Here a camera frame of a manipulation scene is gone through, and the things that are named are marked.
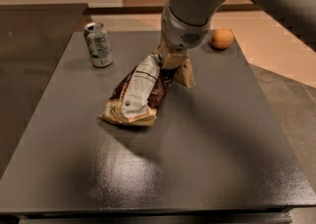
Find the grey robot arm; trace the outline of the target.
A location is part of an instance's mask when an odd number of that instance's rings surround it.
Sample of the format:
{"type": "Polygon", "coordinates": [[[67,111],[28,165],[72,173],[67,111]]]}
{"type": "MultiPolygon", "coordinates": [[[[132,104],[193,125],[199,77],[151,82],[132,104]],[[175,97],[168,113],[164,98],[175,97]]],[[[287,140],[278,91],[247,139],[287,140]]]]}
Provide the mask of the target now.
{"type": "MultiPolygon", "coordinates": [[[[225,0],[167,0],[161,17],[164,43],[194,48],[225,0]]],[[[312,50],[316,49],[316,0],[250,0],[312,50]]]]}

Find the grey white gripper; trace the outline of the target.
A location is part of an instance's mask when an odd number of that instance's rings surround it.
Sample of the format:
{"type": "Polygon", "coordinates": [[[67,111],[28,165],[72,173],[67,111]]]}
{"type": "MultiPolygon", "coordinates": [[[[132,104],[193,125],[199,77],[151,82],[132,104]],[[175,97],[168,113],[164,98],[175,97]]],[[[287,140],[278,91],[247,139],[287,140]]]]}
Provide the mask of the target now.
{"type": "Polygon", "coordinates": [[[161,58],[163,69],[177,69],[174,81],[187,88],[196,85],[193,67],[187,49],[197,47],[210,28],[210,21],[203,25],[187,24],[180,20],[166,2],[161,16],[161,36],[154,51],[161,58]]]}

